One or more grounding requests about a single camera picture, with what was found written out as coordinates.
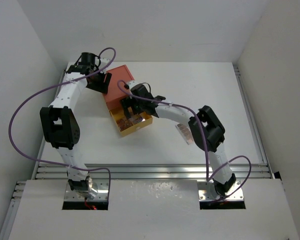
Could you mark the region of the four-pan brown eyeshadow palette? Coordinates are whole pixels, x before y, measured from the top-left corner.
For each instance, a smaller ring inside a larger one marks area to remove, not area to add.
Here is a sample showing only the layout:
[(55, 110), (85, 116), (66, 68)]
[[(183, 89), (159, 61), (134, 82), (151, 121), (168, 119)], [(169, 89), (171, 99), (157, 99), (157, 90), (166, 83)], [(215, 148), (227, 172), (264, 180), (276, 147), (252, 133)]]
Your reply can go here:
[(135, 116), (138, 117), (138, 123), (145, 121), (145, 118), (144, 118), (141, 114), (137, 114), (137, 115), (135, 115)]

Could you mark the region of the yellow drawer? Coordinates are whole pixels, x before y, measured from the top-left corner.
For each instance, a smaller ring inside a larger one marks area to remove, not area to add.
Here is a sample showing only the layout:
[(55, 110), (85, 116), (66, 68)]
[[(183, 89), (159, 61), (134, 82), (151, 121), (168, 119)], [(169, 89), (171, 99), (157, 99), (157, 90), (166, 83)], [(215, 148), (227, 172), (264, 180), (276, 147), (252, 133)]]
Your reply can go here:
[(109, 111), (121, 137), (128, 136), (153, 123), (153, 117), (145, 112), (134, 114), (131, 107), (128, 108), (128, 112), (131, 118), (125, 116), (121, 107)]

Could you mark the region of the nine-pan warm eyeshadow palette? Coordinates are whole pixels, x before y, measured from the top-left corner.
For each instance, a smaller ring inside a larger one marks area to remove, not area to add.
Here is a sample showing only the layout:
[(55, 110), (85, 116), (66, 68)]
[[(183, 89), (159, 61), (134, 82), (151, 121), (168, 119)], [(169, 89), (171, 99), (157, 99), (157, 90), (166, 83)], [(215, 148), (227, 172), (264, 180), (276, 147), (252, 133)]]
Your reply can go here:
[(132, 126), (132, 124), (126, 117), (119, 119), (116, 123), (117, 123), (120, 131), (124, 131), (125, 129), (128, 129)]

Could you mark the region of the colourful glitter eyeshadow palette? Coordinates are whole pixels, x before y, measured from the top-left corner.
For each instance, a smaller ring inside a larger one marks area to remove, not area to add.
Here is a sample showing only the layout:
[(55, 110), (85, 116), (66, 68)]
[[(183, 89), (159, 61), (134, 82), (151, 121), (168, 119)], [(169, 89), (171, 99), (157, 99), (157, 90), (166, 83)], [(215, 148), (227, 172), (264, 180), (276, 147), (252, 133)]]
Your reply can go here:
[(132, 115), (129, 119), (129, 122), (132, 124), (132, 125), (135, 125), (138, 123), (138, 116), (137, 115)]

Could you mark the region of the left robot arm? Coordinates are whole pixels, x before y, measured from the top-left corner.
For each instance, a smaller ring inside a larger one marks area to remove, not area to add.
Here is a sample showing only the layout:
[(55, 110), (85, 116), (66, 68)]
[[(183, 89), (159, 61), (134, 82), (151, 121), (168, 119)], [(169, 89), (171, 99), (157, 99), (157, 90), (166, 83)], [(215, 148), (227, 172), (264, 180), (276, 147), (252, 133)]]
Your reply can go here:
[(100, 68), (108, 63), (107, 58), (83, 52), (65, 72), (54, 101), (39, 112), (45, 141), (58, 151), (67, 165), (70, 189), (85, 199), (94, 198), (97, 189), (77, 146), (81, 132), (74, 109), (85, 88), (107, 94), (112, 75)]

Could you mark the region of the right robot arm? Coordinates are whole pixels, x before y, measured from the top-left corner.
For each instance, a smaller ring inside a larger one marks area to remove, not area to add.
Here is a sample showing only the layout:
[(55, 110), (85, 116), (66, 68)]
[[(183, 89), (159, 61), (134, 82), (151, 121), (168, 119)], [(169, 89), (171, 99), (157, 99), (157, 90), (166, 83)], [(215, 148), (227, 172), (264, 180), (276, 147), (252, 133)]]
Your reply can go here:
[(128, 108), (131, 108), (134, 114), (144, 112), (182, 124), (190, 130), (196, 146), (204, 151), (206, 165), (212, 168), (212, 175), (206, 173), (207, 181), (213, 180), (216, 193), (225, 197), (235, 184), (236, 176), (230, 168), (223, 145), (225, 128), (211, 107), (205, 105), (196, 113), (189, 107), (167, 100), (164, 96), (153, 96), (144, 83), (135, 80), (120, 80), (117, 86), (128, 95), (121, 101), (126, 118), (130, 117)]

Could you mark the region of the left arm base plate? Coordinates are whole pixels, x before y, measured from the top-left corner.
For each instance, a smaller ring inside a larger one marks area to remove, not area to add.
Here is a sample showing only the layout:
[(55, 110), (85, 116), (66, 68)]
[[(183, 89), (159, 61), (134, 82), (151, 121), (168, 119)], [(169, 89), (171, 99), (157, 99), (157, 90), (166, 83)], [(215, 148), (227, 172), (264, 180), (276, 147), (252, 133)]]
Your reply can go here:
[(65, 202), (106, 202), (108, 200), (109, 182), (93, 180), (90, 191), (71, 190), (69, 183), (66, 185), (64, 201)]

